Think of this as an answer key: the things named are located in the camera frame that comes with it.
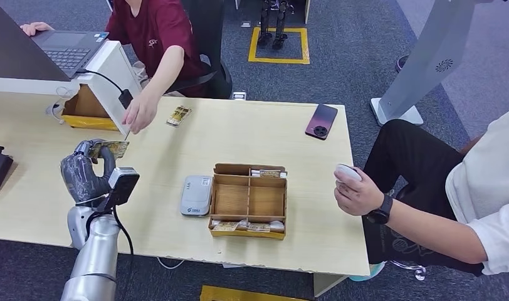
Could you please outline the person's left hand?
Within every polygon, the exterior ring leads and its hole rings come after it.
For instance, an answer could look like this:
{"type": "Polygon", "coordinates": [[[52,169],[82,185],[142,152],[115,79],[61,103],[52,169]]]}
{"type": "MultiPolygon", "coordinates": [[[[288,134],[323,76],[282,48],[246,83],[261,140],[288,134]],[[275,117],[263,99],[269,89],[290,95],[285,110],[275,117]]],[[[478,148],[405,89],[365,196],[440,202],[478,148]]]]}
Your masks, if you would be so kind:
{"type": "Polygon", "coordinates": [[[384,193],[374,181],[358,167],[353,167],[361,177],[361,181],[335,170],[336,177],[334,196],[341,210],[352,216],[363,216],[370,211],[379,209],[384,200],[384,193]]]}
{"type": "Polygon", "coordinates": [[[159,100],[160,96],[148,93],[137,95],[126,109],[122,123],[129,126],[131,133],[138,134],[154,120],[159,100]]]}

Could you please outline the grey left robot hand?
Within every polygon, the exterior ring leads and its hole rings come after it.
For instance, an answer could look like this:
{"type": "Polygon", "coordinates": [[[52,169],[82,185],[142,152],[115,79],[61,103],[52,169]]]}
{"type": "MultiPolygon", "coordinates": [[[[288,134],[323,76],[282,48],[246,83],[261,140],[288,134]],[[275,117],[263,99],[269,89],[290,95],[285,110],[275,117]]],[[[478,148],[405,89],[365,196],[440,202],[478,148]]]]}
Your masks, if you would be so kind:
{"type": "Polygon", "coordinates": [[[101,177],[95,174],[92,158],[88,156],[89,150],[99,142],[104,140],[81,141],[74,152],[60,162],[63,182],[77,206],[94,207],[110,192],[108,180],[116,167],[114,155],[107,146],[100,148],[99,154],[104,162],[101,177]]]}

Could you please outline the person's right hand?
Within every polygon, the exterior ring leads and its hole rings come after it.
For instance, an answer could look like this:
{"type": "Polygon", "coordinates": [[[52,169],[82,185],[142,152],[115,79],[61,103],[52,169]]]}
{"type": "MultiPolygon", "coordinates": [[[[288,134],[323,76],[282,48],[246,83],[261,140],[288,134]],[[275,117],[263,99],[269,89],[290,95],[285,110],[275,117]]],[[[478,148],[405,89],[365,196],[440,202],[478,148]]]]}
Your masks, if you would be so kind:
{"type": "Polygon", "coordinates": [[[33,22],[20,26],[27,36],[34,36],[37,32],[53,30],[53,28],[45,22],[33,22]]]}

